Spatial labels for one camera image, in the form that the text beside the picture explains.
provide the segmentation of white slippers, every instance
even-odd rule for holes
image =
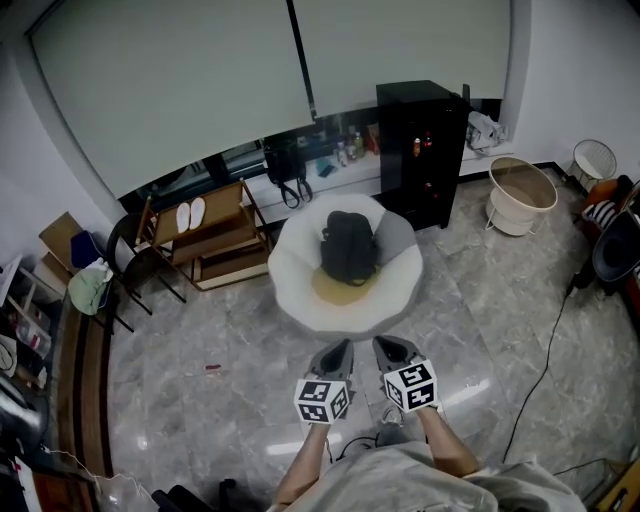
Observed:
[[[191,209],[187,203],[182,203],[176,211],[176,224],[178,225],[178,233],[184,233],[189,229],[189,216]]]
[[[182,203],[176,211],[176,224],[178,233],[184,233],[187,229],[196,229],[202,224],[204,219],[204,211],[206,204],[204,199],[196,197],[191,206],[188,203]]]
[[[204,209],[204,199],[196,197],[191,203],[191,224],[189,224],[189,229],[196,229],[200,224],[202,224],[202,219],[204,219]]]

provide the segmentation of grey tile floor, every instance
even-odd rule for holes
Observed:
[[[410,315],[389,333],[431,359],[446,421],[495,464],[544,368],[564,291],[588,248],[571,222],[579,200],[573,190],[559,184],[548,224],[522,238],[485,231],[489,191],[488,180],[461,185],[449,228],[417,233],[425,276]],[[112,344],[114,467],[150,491],[182,483],[205,499],[220,480],[234,478],[247,499],[267,504],[308,428],[292,395],[322,344],[283,317],[268,277],[206,293],[184,282],[180,288],[186,305],[166,290],[146,290],[151,317],[135,304],[123,307],[136,332],[116,326]],[[213,364],[220,369],[205,369]],[[620,297],[602,299],[592,287],[569,299],[550,372],[527,405],[508,461],[536,458],[554,472],[597,457],[626,459],[640,432],[639,370],[638,338]],[[370,342],[358,343],[356,395],[347,419],[331,430],[334,456],[377,432],[387,405],[379,378]],[[419,436],[415,418],[407,428]],[[584,496],[607,471],[594,464],[562,479]],[[143,510],[132,489],[116,488],[114,499]]]

